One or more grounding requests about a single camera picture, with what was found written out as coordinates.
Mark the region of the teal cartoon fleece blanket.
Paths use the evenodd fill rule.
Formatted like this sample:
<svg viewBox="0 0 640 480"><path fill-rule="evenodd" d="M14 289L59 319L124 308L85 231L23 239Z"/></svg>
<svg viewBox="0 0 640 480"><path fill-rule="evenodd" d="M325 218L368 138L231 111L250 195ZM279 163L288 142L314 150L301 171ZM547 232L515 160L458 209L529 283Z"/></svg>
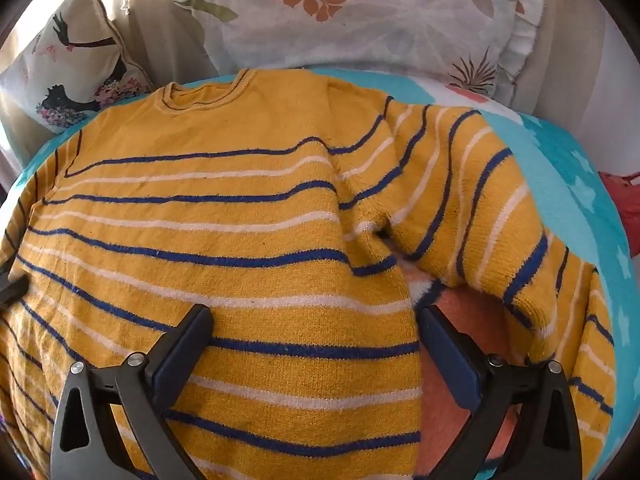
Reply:
<svg viewBox="0 0 640 480"><path fill-rule="evenodd" d="M620 219L597 170L591 165L582 148L564 130L535 117L518 114L499 105L492 105L483 98L465 99L463 96L451 91L425 92L412 82L402 82L392 76L362 76L349 70L310 70L310 72L343 79L362 88L396 93L401 99L412 104L425 103L431 98L438 100L447 98L457 105L474 105L485 112L495 113L510 119L521 119L526 122L530 146L544 156L544 159L547 159L555 168L582 213L585 224L579 234L579 240L583 243L593 243L596 246L596 263L600 273L605 301L608 305L615 350L616 390L614 415L599 460L593 466L592 471L585 472L582 470L581 479L597 477L623 445L639 415L639 293L634 280L634 269L629 260L627 240L620 224ZM229 81L236 75L217 80L194 82L194 84L187 84L183 87L198 87L208 82ZM14 184L8 198L35 172L38 165L48 155L52 154L74 132L88 125L92 119L70 128L62 135L60 140L46 145ZM506 362L516 366L532 366L543 363L514 364L509 361L506 349L500 346L496 337L487 333L484 326L484 319L494 316L498 312L494 304L476 299L472 292L463 288L457 288L453 292L433 292L431 279L426 273L419 270L411 271L408 279L415 318L418 307L434 304L459 332L469 335L484 353L498 354ZM442 422L428 420L423 423L423 428L431 432L439 432L440 439L427 450L428 463L425 468L406 478L383 479L431 479L428 475L452 445L470 414L469 411L460 408L454 400L444 378L440 376L435 363L420 341L420 336L419 347L422 377L421 391L427 400L438 408L443 408L446 412L445 419ZM193 376L194 370L192 370L188 381ZM177 402L164 413L164 419L169 428L168 415L177 405ZM152 469L146 462L141 448L134 440L134 433L130 429L122 407L114 405L112 411L127 453L134 464L134 468L136 468L137 477L135 479L158 479L152 473ZM494 478L492 475L495 473L498 463L506 450L519 414L520 409L517 406L509 408L498 437L484 465L474 479ZM172 429L171 431L180 443L175 431ZM21 473L27 478L35 479L30 474L26 462L18 454L16 446L11 442L8 430L2 421L1 437L10 446L11 455L17 459ZM190 459L201 471L203 475L201 479L209 479L204 474L203 467L191 456Z"/></svg>

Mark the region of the red cloth item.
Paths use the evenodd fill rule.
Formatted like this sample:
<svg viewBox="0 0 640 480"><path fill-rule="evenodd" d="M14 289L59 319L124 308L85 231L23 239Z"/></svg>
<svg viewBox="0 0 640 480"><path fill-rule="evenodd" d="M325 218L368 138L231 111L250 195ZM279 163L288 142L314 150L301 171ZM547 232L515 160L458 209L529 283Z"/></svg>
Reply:
<svg viewBox="0 0 640 480"><path fill-rule="evenodd" d="M640 252L639 173L619 176L600 171L599 176L620 216L628 240L630 256L636 258Z"/></svg>

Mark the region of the yellow striped knit sweater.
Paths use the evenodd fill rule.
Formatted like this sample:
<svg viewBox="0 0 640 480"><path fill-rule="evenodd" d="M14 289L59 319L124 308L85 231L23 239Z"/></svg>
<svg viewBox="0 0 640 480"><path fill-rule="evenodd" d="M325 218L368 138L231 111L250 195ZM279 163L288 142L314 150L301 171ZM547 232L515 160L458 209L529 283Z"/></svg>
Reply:
<svg viewBox="0 0 640 480"><path fill-rule="evenodd" d="M446 412L421 391L408 275L467 289L514 364L557 360L582 469L615 350L596 246L526 122L309 70L168 84L93 118L1 209L1 420L36 479L76 361L214 317L169 425L209 479L406 478Z"/></svg>

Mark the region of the white leaf print pillow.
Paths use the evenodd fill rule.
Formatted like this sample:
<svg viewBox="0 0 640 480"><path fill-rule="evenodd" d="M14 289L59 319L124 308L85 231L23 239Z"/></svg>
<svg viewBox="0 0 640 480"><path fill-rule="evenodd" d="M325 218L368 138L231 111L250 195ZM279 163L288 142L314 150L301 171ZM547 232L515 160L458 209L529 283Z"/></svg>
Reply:
<svg viewBox="0 0 640 480"><path fill-rule="evenodd" d="M427 76L509 103L544 0L172 0L221 75L332 66Z"/></svg>

